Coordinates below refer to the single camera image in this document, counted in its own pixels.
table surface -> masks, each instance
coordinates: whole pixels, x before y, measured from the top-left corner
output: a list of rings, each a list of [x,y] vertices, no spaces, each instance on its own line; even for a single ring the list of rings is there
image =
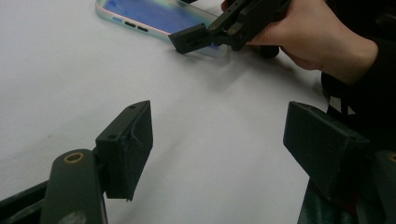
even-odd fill
[[[0,52],[0,200],[150,100],[154,147],[134,200],[106,199],[109,223],[297,222],[308,176],[282,138],[290,101],[327,107],[318,71],[248,47],[180,55],[100,19],[94,0],[0,1]]]

person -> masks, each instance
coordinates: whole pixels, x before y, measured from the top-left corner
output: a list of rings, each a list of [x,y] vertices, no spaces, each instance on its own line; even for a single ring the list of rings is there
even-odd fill
[[[303,69],[320,70],[323,89],[341,101],[340,118],[360,126],[395,124],[396,38],[375,25],[391,1],[331,3],[339,14],[323,0],[291,0],[285,18],[248,44],[280,46]]]

black bracket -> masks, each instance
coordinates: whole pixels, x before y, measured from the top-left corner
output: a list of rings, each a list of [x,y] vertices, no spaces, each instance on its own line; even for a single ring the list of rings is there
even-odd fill
[[[107,223],[107,198],[132,200],[152,148],[149,101],[126,107],[94,150],[64,153],[49,180],[0,202],[0,223]]]
[[[207,28],[201,23],[170,34],[177,52],[185,54],[212,44],[240,50],[269,23],[283,18],[290,0],[235,0],[229,3],[229,7]],[[278,47],[263,49],[266,48],[272,52],[267,52],[266,57],[278,54]]]

black plastic piece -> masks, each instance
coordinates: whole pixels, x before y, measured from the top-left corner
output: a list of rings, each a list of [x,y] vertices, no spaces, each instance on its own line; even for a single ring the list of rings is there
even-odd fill
[[[311,105],[290,102],[285,147],[329,201],[349,200],[370,141]]]
[[[200,24],[169,35],[177,52],[188,53],[214,45],[228,45],[240,50],[270,22],[279,20],[290,0],[236,0],[207,28]],[[276,56],[270,47],[266,55]]]
[[[46,189],[47,181],[1,201],[0,223],[38,223]]]
[[[107,198],[132,200],[151,148],[149,101],[126,107],[99,134],[94,152],[108,171]]]
[[[90,150],[73,150],[53,162],[40,223],[107,223]]]
[[[181,0],[182,2],[185,2],[185,3],[187,3],[187,4],[190,4],[190,3],[193,3],[193,2],[195,2],[196,0]]]

